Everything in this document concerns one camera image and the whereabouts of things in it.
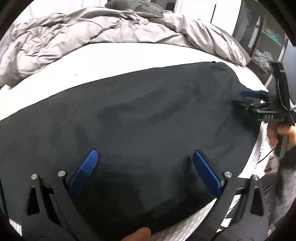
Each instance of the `metal bolt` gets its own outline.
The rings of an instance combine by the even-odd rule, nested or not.
[[[257,175],[253,175],[254,180],[258,181],[259,177]]]
[[[65,171],[59,171],[59,172],[57,173],[57,175],[58,175],[59,177],[63,177],[65,174],[66,174]]]
[[[35,180],[37,177],[38,177],[37,174],[33,174],[33,175],[31,176],[31,179],[32,179],[32,180]]]
[[[224,175],[225,175],[225,177],[227,177],[227,178],[231,178],[231,177],[232,177],[232,173],[229,172],[229,171],[226,171],[226,172],[224,173]]]

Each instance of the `blue rubber grip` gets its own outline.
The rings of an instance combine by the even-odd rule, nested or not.
[[[210,195],[220,197],[221,182],[199,151],[193,153],[192,162]]]
[[[80,195],[91,173],[97,165],[98,159],[98,152],[96,150],[92,150],[80,165],[77,172],[75,172],[75,174],[72,176],[68,185],[68,193],[71,198]]]
[[[248,90],[241,90],[242,96],[245,97],[251,97],[251,98],[256,98],[256,99],[262,99],[262,93],[258,91],[248,91]]]

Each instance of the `white mattress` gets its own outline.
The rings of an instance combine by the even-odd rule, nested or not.
[[[98,43],[69,53],[12,89],[4,86],[0,90],[0,120],[51,95],[87,82],[143,69],[212,61],[227,64],[246,87],[252,90],[267,90],[248,68],[196,49],[166,44]],[[259,156],[269,150],[266,125],[261,124],[257,143],[240,177],[249,178],[254,173]],[[264,165],[265,162],[260,163],[261,167],[256,173],[259,176],[263,175]],[[238,198],[239,196],[234,198],[231,207]],[[201,223],[214,202],[215,200],[179,224],[154,234],[151,241],[185,240]]]

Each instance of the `gray duvet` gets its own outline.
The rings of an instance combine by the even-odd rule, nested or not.
[[[67,53],[100,42],[185,46],[242,66],[250,60],[231,36],[201,20],[186,19],[170,11],[164,11],[164,17],[159,17],[147,12],[89,7],[69,15],[57,13],[32,19],[13,28],[0,62],[0,87],[5,84],[14,86]],[[147,54],[161,58],[161,53]],[[118,60],[132,64],[133,50],[127,49],[126,56],[114,56],[114,62]]]

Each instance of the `finger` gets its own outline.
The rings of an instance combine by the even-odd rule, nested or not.
[[[151,230],[147,227],[141,228],[134,233],[126,236],[122,241],[149,241]]]
[[[277,132],[276,126],[269,123],[268,126],[267,126],[267,135],[268,135],[268,137],[269,138],[275,137],[276,132]]]
[[[294,126],[291,126],[291,125],[279,125],[277,126],[277,132],[280,135],[290,135],[290,134],[293,134],[293,127]]]
[[[269,145],[271,148],[275,148],[278,144],[279,140],[276,137],[269,138]]]
[[[281,135],[289,136],[289,143],[287,146],[288,150],[291,150],[294,146],[296,146],[296,127],[295,126],[280,125],[278,126],[278,133]]]

